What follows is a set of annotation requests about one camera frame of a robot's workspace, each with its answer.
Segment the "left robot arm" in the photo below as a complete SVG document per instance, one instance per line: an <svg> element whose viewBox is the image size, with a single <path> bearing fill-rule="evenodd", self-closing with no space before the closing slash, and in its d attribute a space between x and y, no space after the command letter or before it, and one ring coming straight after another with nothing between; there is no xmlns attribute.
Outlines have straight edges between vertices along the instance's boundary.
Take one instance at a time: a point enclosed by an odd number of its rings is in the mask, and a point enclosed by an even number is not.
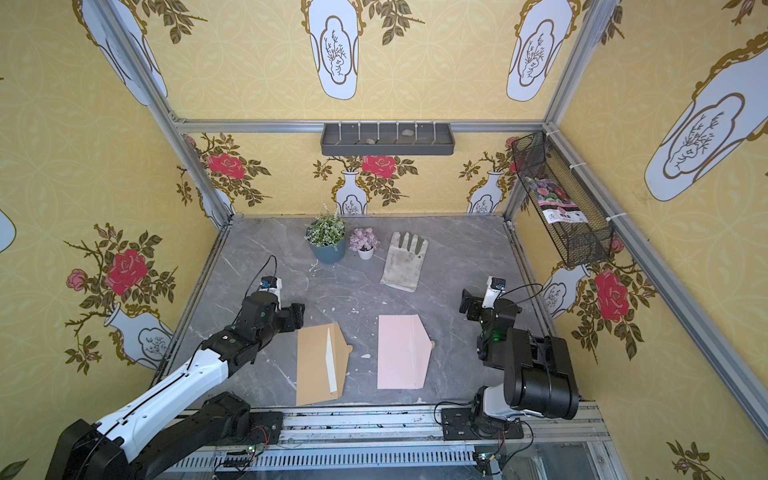
<svg viewBox="0 0 768 480"><path fill-rule="evenodd" d="M225 439L255 437L269 430L251 419L251 407L224 392L194 414L192 403L254 363L275 335L304 324L305 306L280 304L277 294L256 291L244 298L235 320L204 340L192 357L121 409L90 424L77 420L60 435L49 479L154 479L199 448Z"/></svg>

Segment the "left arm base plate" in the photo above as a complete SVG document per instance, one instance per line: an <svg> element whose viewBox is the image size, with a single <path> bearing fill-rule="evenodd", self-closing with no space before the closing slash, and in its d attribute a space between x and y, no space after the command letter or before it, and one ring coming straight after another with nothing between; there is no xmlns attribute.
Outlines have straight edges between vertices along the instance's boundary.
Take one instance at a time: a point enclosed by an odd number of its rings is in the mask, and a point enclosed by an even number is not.
<svg viewBox="0 0 768 480"><path fill-rule="evenodd" d="M251 444L276 445L283 427L281 411L249 412L237 421L234 437Z"/></svg>

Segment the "pink envelope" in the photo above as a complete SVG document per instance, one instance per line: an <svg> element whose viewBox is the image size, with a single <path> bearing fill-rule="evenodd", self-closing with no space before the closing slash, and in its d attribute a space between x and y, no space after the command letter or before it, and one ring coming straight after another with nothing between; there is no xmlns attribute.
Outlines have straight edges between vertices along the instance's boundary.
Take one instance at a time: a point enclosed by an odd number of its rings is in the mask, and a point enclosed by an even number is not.
<svg viewBox="0 0 768 480"><path fill-rule="evenodd" d="M377 388L422 389L433 348L417 314L380 315Z"/></svg>

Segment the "brown kraft envelope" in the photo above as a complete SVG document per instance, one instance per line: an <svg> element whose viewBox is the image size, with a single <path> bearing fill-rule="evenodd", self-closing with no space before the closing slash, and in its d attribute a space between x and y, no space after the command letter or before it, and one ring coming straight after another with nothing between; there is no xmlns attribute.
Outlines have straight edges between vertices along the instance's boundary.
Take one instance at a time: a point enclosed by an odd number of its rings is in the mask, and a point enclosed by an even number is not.
<svg viewBox="0 0 768 480"><path fill-rule="evenodd" d="M329 392L326 373L326 334L333 339L337 389ZM298 331L296 405L304 406L342 397L347 367L353 347L349 345L338 323L303 327Z"/></svg>

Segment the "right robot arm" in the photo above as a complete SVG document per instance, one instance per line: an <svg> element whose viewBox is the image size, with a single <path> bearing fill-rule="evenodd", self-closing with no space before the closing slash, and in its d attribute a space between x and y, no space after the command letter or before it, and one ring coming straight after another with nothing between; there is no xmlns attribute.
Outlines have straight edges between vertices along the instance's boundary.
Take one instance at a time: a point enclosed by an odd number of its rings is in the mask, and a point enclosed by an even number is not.
<svg viewBox="0 0 768 480"><path fill-rule="evenodd" d="M469 425L483 435L506 431L513 419L529 415L572 420L581 401L567 342L555 336L535 336L516 326L523 309L489 289L482 297L463 290L459 312L481 327L476 353L484 366L503 372L496 386L478 390Z"/></svg>

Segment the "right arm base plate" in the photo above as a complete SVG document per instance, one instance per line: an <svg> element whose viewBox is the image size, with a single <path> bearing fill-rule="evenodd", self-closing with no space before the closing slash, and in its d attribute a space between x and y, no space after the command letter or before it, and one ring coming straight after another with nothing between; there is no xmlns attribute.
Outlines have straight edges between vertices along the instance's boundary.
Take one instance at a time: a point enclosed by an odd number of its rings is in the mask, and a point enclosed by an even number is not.
<svg viewBox="0 0 768 480"><path fill-rule="evenodd" d="M485 415L480 407L443 405L435 418L448 440L518 440L524 438L520 422L500 420Z"/></svg>

